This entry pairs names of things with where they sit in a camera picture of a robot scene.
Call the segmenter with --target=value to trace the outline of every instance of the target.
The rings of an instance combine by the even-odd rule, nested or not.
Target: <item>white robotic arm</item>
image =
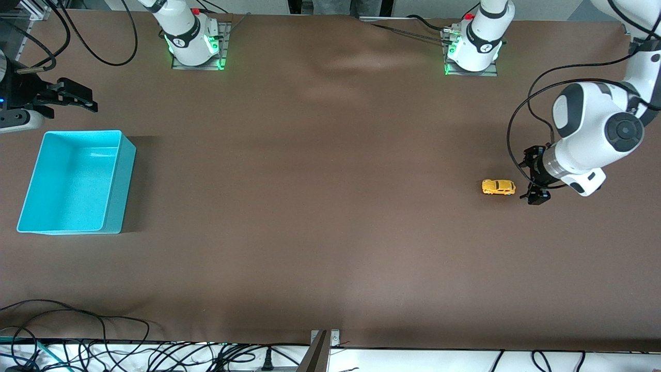
[[[138,0],[165,32],[175,58],[187,66],[199,66],[218,54],[218,22],[188,8],[185,0]]]
[[[482,0],[474,18],[462,19],[448,58],[467,71],[483,71],[498,55],[502,37],[514,18],[514,4],[510,0]]]
[[[533,181],[522,198],[539,205],[550,199],[546,187],[562,181],[582,196],[599,189],[606,176],[602,167],[636,150],[644,128],[657,115],[641,100],[661,104],[661,41],[621,18],[656,32],[661,0],[592,0],[605,13],[617,17],[631,31],[633,55],[621,83],[629,89],[606,83],[568,85],[553,105],[553,122],[561,139],[550,148],[534,146],[525,151],[522,166],[530,167]]]

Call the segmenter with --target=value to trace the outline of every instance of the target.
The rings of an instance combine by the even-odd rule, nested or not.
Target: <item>teal plastic bin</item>
[[[119,130],[46,132],[17,230],[118,234],[135,158]]]

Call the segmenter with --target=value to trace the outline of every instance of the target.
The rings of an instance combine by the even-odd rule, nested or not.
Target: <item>table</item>
[[[101,56],[130,53],[126,14],[72,17]],[[547,68],[622,56],[617,23],[514,22],[500,76],[474,78],[445,76],[433,42],[328,16],[251,15],[225,71],[172,71],[153,17],[134,17],[139,52],[127,66],[104,66],[73,40],[43,74],[99,102],[97,114],[58,108],[44,130],[117,128],[137,146],[124,232],[17,233],[43,130],[0,136],[1,304],[46,297],[128,314],[158,323],[155,340],[305,342],[340,328],[368,347],[661,346],[658,122],[591,197],[563,189],[530,207],[479,188],[484,178],[525,187],[505,147],[512,111]],[[417,21],[386,24],[434,35]],[[55,17],[34,35],[63,40]],[[28,45],[22,61],[40,53]],[[533,106],[549,117],[558,92]],[[522,156],[547,138],[526,114],[512,145]],[[36,331],[99,337],[80,316]]]

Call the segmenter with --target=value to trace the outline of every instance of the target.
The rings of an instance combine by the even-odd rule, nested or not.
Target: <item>robotic arm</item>
[[[530,205],[549,200],[546,187],[558,181],[585,197],[598,190],[606,179],[602,167],[636,150],[645,126],[657,115],[641,99],[655,106],[661,104],[661,41],[647,40],[648,33],[620,17],[607,0],[592,3],[631,31],[632,56],[621,82],[629,90],[584,82],[568,85],[561,92],[553,105],[553,122],[561,139],[548,148],[528,148],[520,164],[530,168],[533,182],[522,196]],[[661,13],[659,0],[618,0],[614,5],[648,30],[654,28]]]
[[[0,50],[0,134],[41,127],[45,118],[55,117],[50,105],[98,111],[92,89],[66,77],[51,84],[36,73],[21,73],[25,69]]]
[[[498,56],[502,37],[514,18],[510,0],[482,0],[475,18],[453,24],[459,35],[455,48],[447,55],[467,71],[483,71]]]
[[[199,66],[219,53],[218,21],[188,8],[186,0],[138,0],[165,32],[175,58],[187,66]]]

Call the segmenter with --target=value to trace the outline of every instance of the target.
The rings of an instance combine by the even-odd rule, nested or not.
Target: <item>yellow toy car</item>
[[[482,192],[487,195],[513,195],[514,191],[516,191],[516,186],[509,179],[485,179],[482,181]]]

